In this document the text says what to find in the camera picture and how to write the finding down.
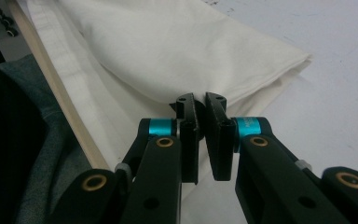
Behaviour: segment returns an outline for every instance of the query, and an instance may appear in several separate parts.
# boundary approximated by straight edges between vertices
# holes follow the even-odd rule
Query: white cloth
[[[59,0],[95,58],[149,98],[255,93],[309,54],[245,26],[200,0]]]

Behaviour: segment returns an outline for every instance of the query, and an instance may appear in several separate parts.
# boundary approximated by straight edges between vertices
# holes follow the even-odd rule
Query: folded cloth
[[[231,106],[310,57],[200,0],[59,2],[94,57],[160,103],[189,92],[203,101],[211,91]]]

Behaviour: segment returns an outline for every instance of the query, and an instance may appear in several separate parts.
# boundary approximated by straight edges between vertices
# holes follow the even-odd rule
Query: white fabric
[[[200,0],[59,2],[104,67],[161,103],[211,91],[234,105],[309,58]]]

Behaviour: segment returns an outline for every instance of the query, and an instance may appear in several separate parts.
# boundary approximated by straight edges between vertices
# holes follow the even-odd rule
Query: gray fabric
[[[70,183],[91,167],[34,56],[2,63],[0,70],[28,95],[47,124],[16,218],[16,223],[44,223]]]

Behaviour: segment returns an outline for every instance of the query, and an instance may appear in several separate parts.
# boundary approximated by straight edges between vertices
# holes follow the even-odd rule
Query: cloth fold
[[[200,0],[59,3],[105,68],[160,103],[211,91],[231,106],[310,58]]]

